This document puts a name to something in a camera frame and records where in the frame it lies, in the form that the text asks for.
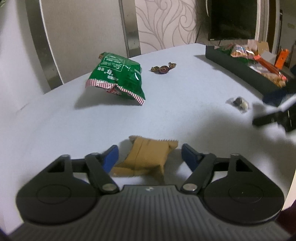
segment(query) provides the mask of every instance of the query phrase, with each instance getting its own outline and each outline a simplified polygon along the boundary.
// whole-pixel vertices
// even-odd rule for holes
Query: patterned wallpaper
[[[205,0],[135,0],[141,53],[194,43]]]

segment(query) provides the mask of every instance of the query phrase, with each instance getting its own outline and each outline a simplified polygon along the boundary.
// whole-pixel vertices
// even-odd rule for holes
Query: orange package
[[[267,68],[271,73],[277,74],[277,75],[278,75],[282,80],[284,80],[284,81],[287,80],[286,76],[284,76],[284,75],[281,73],[281,71],[280,71],[277,67],[275,67],[274,65],[272,65],[271,63],[269,63],[269,62],[266,61],[265,59],[261,58],[260,55],[256,55],[256,56],[254,57],[254,59],[255,59],[258,63],[262,64],[265,68]]]
[[[290,51],[288,49],[281,50],[274,66],[278,69],[282,69],[289,53]]]

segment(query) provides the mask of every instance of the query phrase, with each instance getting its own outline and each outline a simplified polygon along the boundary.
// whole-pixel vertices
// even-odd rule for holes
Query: table surface
[[[285,195],[295,172],[296,138],[276,124],[256,129],[254,115],[274,110],[240,78],[205,58],[205,46],[191,44],[132,58],[142,66],[146,102],[84,88],[83,75],[34,100],[2,130],[0,138],[0,224],[6,232],[22,220],[15,206],[17,191],[62,154],[73,159],[118,145],[124,160],[130,135],[176,139],[179,147],[165,166],[165,182],[178,187],[191,171],[181,159],[183,143],[218,157],[240,153],[271,178]],[[152,66],[177,63],[165,75]],[[241,114],[226,100],[242,96],[251,110]],[[157,184],[150,177],[115,178],[124,184]]]

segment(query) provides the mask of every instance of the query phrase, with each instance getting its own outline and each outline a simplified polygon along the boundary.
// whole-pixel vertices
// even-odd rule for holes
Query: clear plastic wrapper
[[[265,68],[262,64],[260,63],[255,63],[255,64],[249,64],[249,67],[253,69],[254,71],[260,73],[263,75],[265,78],[269,79],[272,83],[277,85],[278,87],[282,88],[286,86],[286,77],[282,74],[275,74],[271,73],[267,68]]]
[[[237,108],[242,114],[246,113],[250,108],[250,104],[242,97],[230,98],[226,101],[227,104]]]
[[[247,47],[236,44],[232,49],[231,56],[234,58],[243,57],[247,59],[254,59],[255,54]]]
[[[267,62],[265,59],[261,58],[260,55],[256,55],[255,60],[258,63],[262,64],[265,68],[267,68],[271,73],[274,73],[274,74],[280,76],[282,80],[284,80],[284,81],[287,80],[286,76],[284,76],[277,67],[275,67],[271,63]]]

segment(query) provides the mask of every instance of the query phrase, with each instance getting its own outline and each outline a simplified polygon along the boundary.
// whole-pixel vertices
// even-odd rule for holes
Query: green snack bag
[[[102,53],[100,59],[100,64],[91,73],[85,87],[101,87],[108,93],[135,99],[143,105],[145,95],[142,90],[140,64],[108,52]]]

